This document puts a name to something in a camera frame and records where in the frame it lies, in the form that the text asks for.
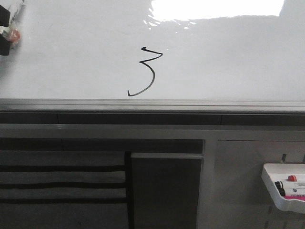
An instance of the white surface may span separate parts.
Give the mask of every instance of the white surface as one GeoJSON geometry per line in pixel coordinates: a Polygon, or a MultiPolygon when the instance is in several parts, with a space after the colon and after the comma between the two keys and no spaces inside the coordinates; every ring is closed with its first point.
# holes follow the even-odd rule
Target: white surface
{"type": "Polygon", "coordinates": [[[285,181],[290,175],[305,174],[304,164],[264,164],[262,179],[276,207],[282,211],[305,213],[305,201],[283,198],[276,186],[276,181],[285,181]]]}
{"type": "Polygon", "coordinates": [[[152,15],[158,21],[189,21],[240,15],[279,16],[283,3],[284,0],[153,0],[152,15]]]}
{"type": "Polygon", "coordinates": [[[0,98],[305,102],[305,1],[286,0],[279,16],[188,21],[158,22],[151,8],[26,0],[22,41],[0,57],[0,98]],[[152,87],[130,98],[152,80],[143,46],[163,56],[148,62],[152,87]]]}

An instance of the object on whiteboard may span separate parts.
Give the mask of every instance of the object on whiteboard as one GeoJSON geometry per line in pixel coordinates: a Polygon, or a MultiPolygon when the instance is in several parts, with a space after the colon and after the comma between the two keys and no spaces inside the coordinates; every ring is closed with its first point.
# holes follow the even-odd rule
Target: object on whiteboard
{"type": "Polygon", "coordinates": [[[129,90],[128,90],[128,91],[127,91],[128,96],[136,96],[136,95],[139,95],[139,94],[145,92],[148,88],[150,88],[150,87],[152,86],[152,84],[153,84],[153,82],[154,82],[154,79],[155,79],[155,72],[154,72],[153,68],[152,68],[151,66],[149,66],[146,62],[156,60],[156,59],[158,59],[158,58],[160,58],[160,57],[163,56],[163,53],[161,53],[161,52],[155,52],[155,51],[152,51],[152,50],[148,50],[146,47],[141,48],[141,50],[146,51],[146,52],[152,52],[152,53],[155,53],[155,54],[159,54],[159,56],[157,56],[157,57],[154,57],[154,58],[151,58],[151,59],[148,59],[148,60],[144,60],[144,61],[140,61],[140,62],[139,62],[139,63],[141,63],[141,64],[144,64],[146,67],[148,67],[148,68],[151,70],[151,72],[153,73],[153,74],[152,74],[152,81],[151,81],[151,83],[150,83],[145,89],[143,89],[142,91],[140,91],[140,92],[138,92],[138,93],[130,94],[130,92],[129,92],[129,90]]]}
{"type": "Polygon", "coordinates": [[[0,0],[0,55],[9,55],[20,39],[20,23],[15,19],[23,3],[24,0],[0,0]]]}

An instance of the handwritten number 3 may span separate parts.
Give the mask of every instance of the handwritten number 3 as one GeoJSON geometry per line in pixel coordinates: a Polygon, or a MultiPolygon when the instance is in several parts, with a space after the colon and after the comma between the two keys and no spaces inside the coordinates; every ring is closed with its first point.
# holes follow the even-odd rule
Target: handwritten number 3
{"type": "Polygon", "coordinates": [[[136,96],[136,95],[139,95],[139,94],[145,92],[148,88],[150,88],[150,87],[152,86],[152,84],[153,84],[153,82],[154,82],[154,79],[155,79],[155,73],[154,73],[153,68],[152,68],[151,66],[149,66],[149,65],[148,65],[147,63],[145,63],[145,62],[153,61],[153,60],[158,59],[159,57],[163,56],[163,53],[148,50],[148,49],[146,49],[146,47],[141,48],[141,50],[146,51],[146,52],[152,52],[152,53],[159,54],[159,56],[157,56],[157,57],[155,57],[155,58],[151,58],[151,59],[148,59],[148,60],[144,60],[144,61],[140,61],[140,62],[139,62],[139,63],[141,63],[141,64],[144,64],[146,67],[148,67],[148,68],[152,71],[152,73],[153,73],[153,74],[152,74],[152,81],[151,81],[151,83],[150,83],[145,89],[143,89],[142,91],[140,91],[140,92],[138,92],[138,93],[136,93],[136,94],[130,94],[130,93],[129,93],[129,90],[128,90],[128,91],[127,91],[128,96],[136,96]]]}

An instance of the whiteboard tray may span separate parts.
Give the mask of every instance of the whiteboard tray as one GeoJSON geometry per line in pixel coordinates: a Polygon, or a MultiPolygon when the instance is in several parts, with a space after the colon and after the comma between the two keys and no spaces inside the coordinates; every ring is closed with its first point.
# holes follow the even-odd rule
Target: whiteboard tray
{"type": "Polygon", "coordinates": [[[305,201],[285,199],[275,186],[276,181],[284,181],[290,175],[304,175],[304,164],[264,164],[262,179],[276,207],[282,211],[305,213],[305,201]]]}

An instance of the marker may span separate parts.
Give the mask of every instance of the marker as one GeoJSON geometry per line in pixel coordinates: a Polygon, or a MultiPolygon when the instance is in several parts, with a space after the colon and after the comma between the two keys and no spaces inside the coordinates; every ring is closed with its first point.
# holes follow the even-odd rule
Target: marker
{"type": "Polygon", "coordinates": [[[302,175],[291,175],[287,179],[288,181],[293,181],[293,182],[300,182],[300,183],[305,183],[305,176],[302,175]]]}
{"type": "Polygon", "coordinates": [[[285,181],[276,181],[275,186],[277,188],[305,188],[305,183],[297,182],[285,182],[285,181]]]}
{"type": "Polygon", "coordinates": [[[300,188],[279,188],[281,196],[283,197],[305,197],[305,189],[300,188]]]}

